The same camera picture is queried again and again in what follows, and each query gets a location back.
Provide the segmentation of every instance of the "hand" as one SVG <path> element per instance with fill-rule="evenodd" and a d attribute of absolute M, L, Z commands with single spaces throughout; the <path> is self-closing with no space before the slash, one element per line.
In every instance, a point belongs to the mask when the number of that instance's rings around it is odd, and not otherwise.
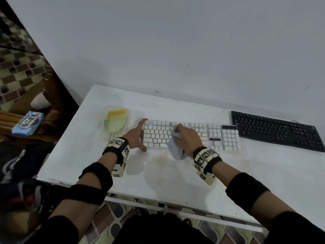
<path fill-rule="evenodd" d="M 131 149 L 138 147 L 141 149 L 141 151 L 147 151 L 147 148 L 142 143 L 142 137 L 143 137 L 142 126 L 144 122 L 147 120 L 148 120 L 147 118 L 142 119 L 136 128 L 129 130 L 125 135 L 122 136 L 123 138 L 126 138 L 128 140 Z"/>
<path fill-rule="evenodd" d="M 194 129 L 184 127 L 182 124 L 178 124 L 175 127 L 175 132 L 180 132 L 182 139 L 174 137 L 176 143 L 186 152 L 187 155 L 193 157 L 193 152 L 202 147 L 202 141 L 200 136 Z"/>

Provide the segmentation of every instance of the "keyboard key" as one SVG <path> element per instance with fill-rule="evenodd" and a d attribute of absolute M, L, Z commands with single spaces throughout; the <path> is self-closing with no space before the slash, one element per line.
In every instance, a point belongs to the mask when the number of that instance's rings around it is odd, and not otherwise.
<path fill-rule="evenodd" d="M 143 138 L 143 142 L 146 142 L 146 143 L 152 143 L 152 139 Z"/>

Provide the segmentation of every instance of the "white wall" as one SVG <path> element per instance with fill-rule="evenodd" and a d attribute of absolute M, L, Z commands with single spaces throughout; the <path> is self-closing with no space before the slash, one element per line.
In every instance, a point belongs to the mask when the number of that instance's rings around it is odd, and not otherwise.
<path fill-rule="evenodd" d="M 325 0 L 8 2 L 78 103 L 100 84 L 297 120 L 325 139 Z"/>

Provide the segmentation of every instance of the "brush bristles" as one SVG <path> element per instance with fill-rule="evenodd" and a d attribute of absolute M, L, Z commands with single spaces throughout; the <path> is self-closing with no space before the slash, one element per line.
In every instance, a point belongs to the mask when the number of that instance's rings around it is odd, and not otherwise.
<path fill-rule="evenodd" d="M 116 119 L 126 117 L 127 109 L 111 110 L 108 112 L 107 119 Z"/>

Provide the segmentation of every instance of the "white keyboard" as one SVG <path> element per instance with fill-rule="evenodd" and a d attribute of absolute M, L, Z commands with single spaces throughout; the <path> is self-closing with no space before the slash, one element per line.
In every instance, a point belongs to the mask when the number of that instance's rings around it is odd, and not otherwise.
<path fill-rule="evenodd" d="M 242 149 L 237 126 L 213 123 L 148 120 L 144 124 L 143 144 L 148 148 L 168 148 L 167 143 L 172 138 L 171 134 L 179 123 L 194 129 L 200 136 L 202 144 L 215 151 L 240 151 Z"/>

